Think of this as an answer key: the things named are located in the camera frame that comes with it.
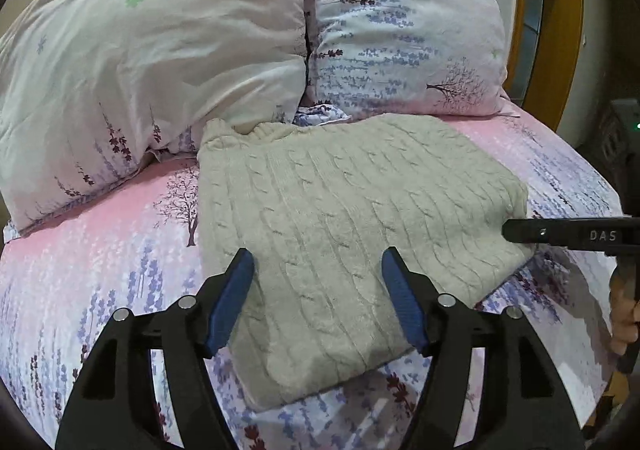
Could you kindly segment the person's right hand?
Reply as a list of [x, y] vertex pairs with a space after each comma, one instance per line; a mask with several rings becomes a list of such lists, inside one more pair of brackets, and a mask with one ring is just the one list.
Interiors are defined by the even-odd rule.
[[623, 356], [628, 346], [639, 340], [639, 302], [625, 295], [629, 280], [616, 268], [610, 281], [611, 348], [619, 356]]

